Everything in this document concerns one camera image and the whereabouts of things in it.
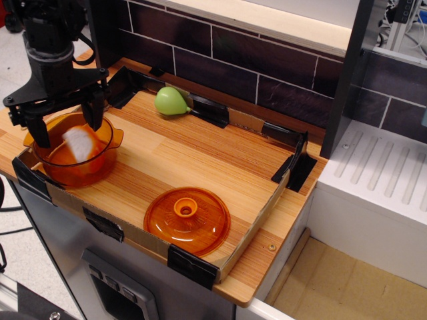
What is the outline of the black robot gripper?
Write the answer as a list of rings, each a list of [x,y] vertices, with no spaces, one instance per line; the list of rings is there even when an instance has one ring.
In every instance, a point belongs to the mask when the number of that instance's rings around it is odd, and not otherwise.
[[[39,147],[50,148],[44,116],[81,105],[87,124],[97,131],[103,122],[109,71],[76,69],[72,43],[58,53],[46,53],[32,48],[27,41],[25,50],[31,68],[30,80],[3,100],[12,124],[27,127]]]

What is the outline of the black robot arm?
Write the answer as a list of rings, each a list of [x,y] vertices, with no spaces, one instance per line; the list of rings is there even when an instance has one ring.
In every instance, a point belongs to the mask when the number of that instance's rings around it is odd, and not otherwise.
[[[14,125],[27,128],[42,148],[50,146],[46,115],[80,105],[86,123],[101,127],[109,94],[107,69],[88,69],[74,57],[74,42],[91,42],[82,30],[86,10],[77,1],[4,1],[5,25],[22,31],[31,76],[6,96],[4,106]]]

